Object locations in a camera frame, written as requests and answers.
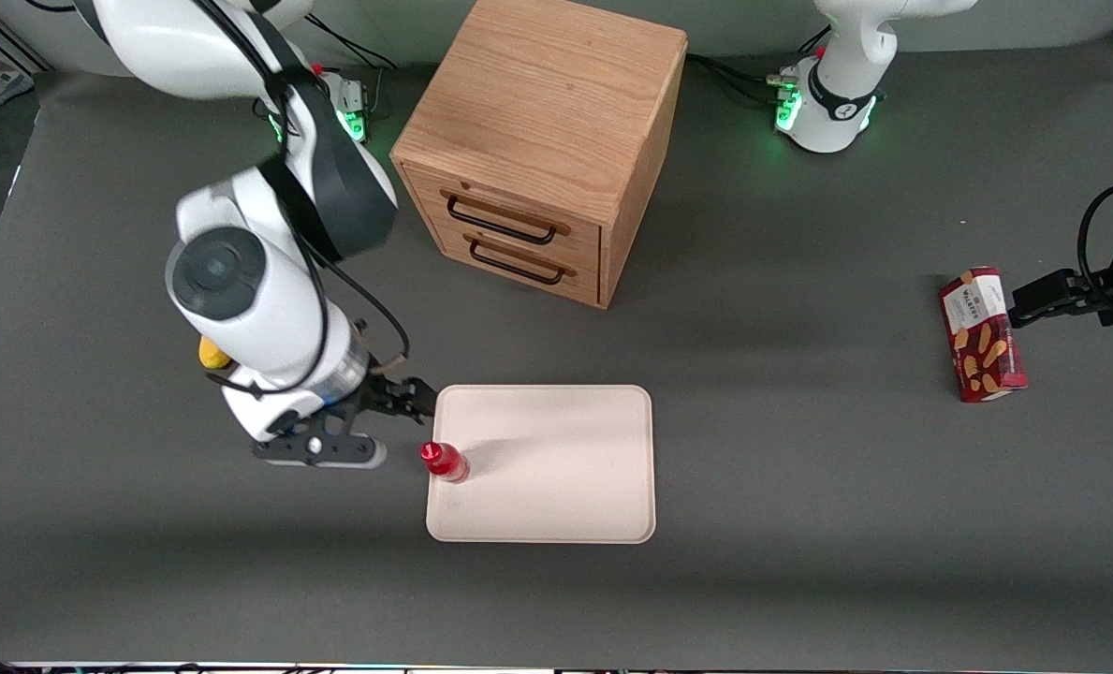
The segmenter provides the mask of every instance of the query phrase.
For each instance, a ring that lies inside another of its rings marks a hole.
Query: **gray table surface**
[[[429,72],[386,76],[377,157]],[[162,265],[176,199],[268,127],[52,80],[0,222],[0,657],[1113,671],[1113,328],[1024,329],[1031,389],[962,405],[936,299],[1074,261],[1113,39],[903,54],[886,89],[812,157],[690,66],[609,311],[445,260],[398,185],[345,268],[410,326],[403,375],[651,393],[654,537],[543,547],[431,541],[403,419],[367,419],[378,470],[253,459]],[[1095,227],[1104,264],[1113,204]]]

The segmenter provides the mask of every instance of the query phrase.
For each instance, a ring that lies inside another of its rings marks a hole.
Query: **black metal handle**
[[[479,255],[477,252],[479,245],[480,241],[477,239],[472,239],[472,241],[469,242],[469,255],[472,256],[474,260],[480,261],[480,264],[496,266],[496,268],[501,269],[502,271],[510,271],[511,274],[518,274],[523,278],[530,278],[531,281],[543,283],[544,286],[555,286],[558,283],[560,283],[561,278],[564,278],[564,269],[562,268],[556,268],[556,276],[552,276],[551,278],[549,278],[546,276],[539,276],[539,274],[532,274],[526,269],[519,269],[516,268],[516,266],[508,265],[504,264],[503,261],[495,260],[493,259],[493,257],[485,257]]]
[[[528,244],[534,244],[535,246],[546,246],[552,242],[552,239],[556,236],[555,227],[548,227],[548,234],[544,236],[535,236],[533,234],[523,234],[522,231],[515,231],[510,229],[510,227],[502,227],[496,222],[487,221],[487,219],[482,219],[475,216],[462,214],[456,209],[456,196],[449,197],[449,215],[459,219],[459,221],[466,221],[469,225],[477,226],[482,229],[487,229],[491,231],[496,231],[496,234],[503,234],[510,236],[513,239],[519,239],[519,241],[526,241]]]

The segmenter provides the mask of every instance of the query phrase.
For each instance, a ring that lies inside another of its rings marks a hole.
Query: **white wall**
[[[62,0],[48,0],[59,4]],[[159,0],[136,0],[155,3]],[[808,0],[581,0],[681,27],[690,50],[711,56],[792,50],[826,26]],[[316,0],[315,12],[347,38],[401,63],[444,56],[474,0]],[[0,0],[0,18],[56,68],[124,73],[108,47],[77,14],[51,14]],[[1113,32],[1113,0],[981,0],[962,14],[900,21],[903,50],[1002,50],[1058,47]],[[312,60],[355,62],[305,22],[286,30]]]

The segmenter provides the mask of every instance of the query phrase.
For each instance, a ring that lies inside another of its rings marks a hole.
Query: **red bottle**
[[[465,482],[469,477],[469,459],[447,443],[423,443],[418,456],[432,475],[454,485]]]

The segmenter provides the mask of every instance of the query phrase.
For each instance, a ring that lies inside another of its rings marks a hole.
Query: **wooden drawer cabinet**
[[[391,151],[440,250],[609,306],[687,46],[680,30],[564,0],[479,0]]]

